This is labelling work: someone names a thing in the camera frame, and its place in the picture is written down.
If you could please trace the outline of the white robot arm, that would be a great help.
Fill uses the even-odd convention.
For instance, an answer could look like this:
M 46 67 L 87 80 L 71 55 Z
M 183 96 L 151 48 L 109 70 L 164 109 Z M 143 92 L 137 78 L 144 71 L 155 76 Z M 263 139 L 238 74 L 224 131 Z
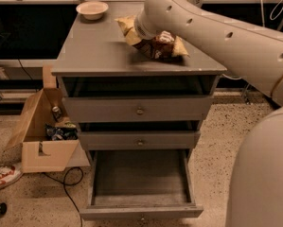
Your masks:
M 168 31 L 242 77 L 279 109 L 239 147 L 226 227 L 283 227 L 283 33 L 201 8 L 202 0 L 145 0 L 134 27 L 143 39 Z

